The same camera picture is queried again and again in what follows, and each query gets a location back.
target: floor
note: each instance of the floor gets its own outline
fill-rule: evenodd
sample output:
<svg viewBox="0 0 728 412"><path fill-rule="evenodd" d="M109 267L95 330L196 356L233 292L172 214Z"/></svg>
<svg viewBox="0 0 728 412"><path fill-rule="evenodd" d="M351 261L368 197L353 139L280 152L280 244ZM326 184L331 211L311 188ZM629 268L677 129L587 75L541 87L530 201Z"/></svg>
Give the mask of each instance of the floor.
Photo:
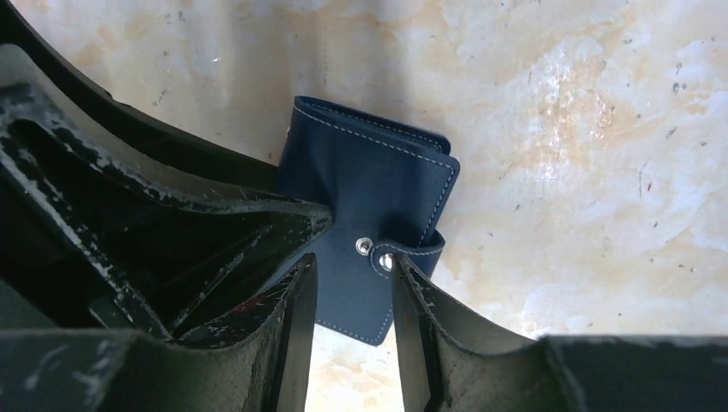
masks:
<svg viewBox="0 0 728 412"><path fill-rule="evenodd" d="M434 281L509 329L728 332L727 2L14 3L117 100L270 163L295 94L448 136ZM393 332L315 341L309 410L402 410Z"/></svg>

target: black plastic ribs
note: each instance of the black plastic ribs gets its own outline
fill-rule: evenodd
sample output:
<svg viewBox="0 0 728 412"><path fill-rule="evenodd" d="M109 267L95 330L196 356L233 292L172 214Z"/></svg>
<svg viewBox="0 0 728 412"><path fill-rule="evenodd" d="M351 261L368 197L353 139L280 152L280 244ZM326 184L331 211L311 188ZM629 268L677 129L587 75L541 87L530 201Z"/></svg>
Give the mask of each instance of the black plastic ribs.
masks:
<svg viewBox="0 0 728 412"><path fill-rule="evenodd" d="M393 283L407 412L721 411L728 338L548 336L482 318L406 257Z"/></svg>
<svg viewBox="0 0 728 412"><path fill-rule="evenodd" d="M303 410L331 223L124 107L0 2L0 410Z"/></svg>

